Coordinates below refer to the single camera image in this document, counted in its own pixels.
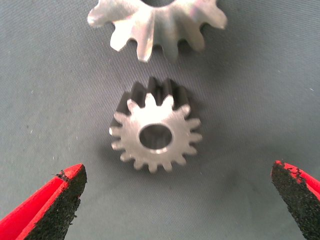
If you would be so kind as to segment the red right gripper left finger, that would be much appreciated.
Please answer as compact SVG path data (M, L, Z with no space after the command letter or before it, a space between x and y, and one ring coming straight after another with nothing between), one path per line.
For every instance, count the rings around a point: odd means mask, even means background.
M63 240L87 183L83 164L56 174L0 221L2 240Z

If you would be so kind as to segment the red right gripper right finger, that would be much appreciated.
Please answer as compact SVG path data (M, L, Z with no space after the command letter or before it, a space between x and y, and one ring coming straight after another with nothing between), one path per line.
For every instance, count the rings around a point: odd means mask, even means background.
M307 240L320 238L320 181L301 168L277 160L271 180Z

